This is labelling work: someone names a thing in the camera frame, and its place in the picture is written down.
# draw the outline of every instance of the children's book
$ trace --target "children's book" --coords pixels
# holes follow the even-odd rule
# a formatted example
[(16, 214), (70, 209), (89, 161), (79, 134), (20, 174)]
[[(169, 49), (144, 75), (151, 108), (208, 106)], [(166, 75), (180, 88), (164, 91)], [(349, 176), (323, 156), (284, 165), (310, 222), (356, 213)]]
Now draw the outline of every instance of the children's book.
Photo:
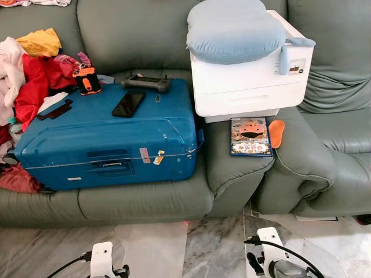
[(231, 155), (273, 156), (266, 118), (235, 118), (231, 122)]

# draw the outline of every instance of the black cable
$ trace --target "black cable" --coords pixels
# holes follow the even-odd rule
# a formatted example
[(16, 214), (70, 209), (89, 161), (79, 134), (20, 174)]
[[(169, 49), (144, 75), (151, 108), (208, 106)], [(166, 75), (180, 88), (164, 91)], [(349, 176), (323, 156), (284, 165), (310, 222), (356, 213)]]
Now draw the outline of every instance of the black cable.
[(65, 264), (61, 268), (58, 268), (56, 271), (54, 271), (52, 274), (50, 274), (47, 278), (51, 278), (54, 275), (56, 275), (57, 273), (61, 272), (63, 269), (69, 267), (70, 265), (72, 265), (72, 264), (74, 264), (78, 261), (83, 261), (83, 260), (85, 260), (86, 262), (90, 262), (92, 260), (92, 252), (91, 251), (86, 252), (81, 257), (76, 258), (73, 261), (70, 261), (69, 263)]
[(325, 278), (324, 275), (318, 270), (318, 268), (316, 268), (310, 261), (308, 261), (307, 259), (305, 259), (301, 255), (295, 253), (294, 251), (291, 251), (290, 249), (287, 249), (286, 247), (280, 246), (280, 245), (275, 244), (273, 242), (266, 242), (264, 240), (245, 240), (244, 243), (245, 244), (254, 244), (254, 245), (266, 244), (266, 245), (274, 246), (274, 247), (276, 247), (278, 249), (281, 249), (283, 251), (286, 251), (286, 252), (294, 255), (295, 257), (301, 259), (303, 262), (305, 262), (307, 265), (309, 265), (311, 268), (313, 268), (313, 270), (315, 271), (314, 274), (317, 275), (318, 278)]

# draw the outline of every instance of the blue suitcase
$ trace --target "blue suitcase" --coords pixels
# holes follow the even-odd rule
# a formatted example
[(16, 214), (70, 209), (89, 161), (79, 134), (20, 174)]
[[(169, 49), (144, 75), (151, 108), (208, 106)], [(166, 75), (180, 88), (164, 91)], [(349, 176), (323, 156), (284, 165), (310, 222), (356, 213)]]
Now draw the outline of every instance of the blue suitcase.
[(120, 84), (104, 85), (98, 94), (70, 94), (65, 98), (72, 101), (69, 111), (32, 121), (15, 149), (16, 157), (54, 190), (190, 177), (197, 138), (186, 82), (173, 79), (164, 94), (132, 90), (146, 92), (132, 118), (111, 115), (128, 91)]

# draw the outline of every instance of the smartphone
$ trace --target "smartphone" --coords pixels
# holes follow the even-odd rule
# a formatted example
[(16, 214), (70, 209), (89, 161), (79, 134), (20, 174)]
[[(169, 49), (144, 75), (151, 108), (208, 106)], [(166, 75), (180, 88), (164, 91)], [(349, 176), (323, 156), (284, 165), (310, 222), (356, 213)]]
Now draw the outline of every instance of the smartphone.
[(128, 91), (112, 111), (112, 116), (130, 118), (146, 96), (144, 91)]

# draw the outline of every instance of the orange insole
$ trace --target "orange insole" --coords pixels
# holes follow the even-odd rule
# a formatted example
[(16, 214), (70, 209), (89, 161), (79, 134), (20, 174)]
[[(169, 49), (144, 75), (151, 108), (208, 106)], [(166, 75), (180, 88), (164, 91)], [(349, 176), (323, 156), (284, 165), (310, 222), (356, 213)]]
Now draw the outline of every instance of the orange insole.
[(281, 146), (282, 135), (285, 129), (285, 122), (282, 120), (274, 120), (269, 125), (269, 134), (271, 136), (272, 148), (277, 149)]

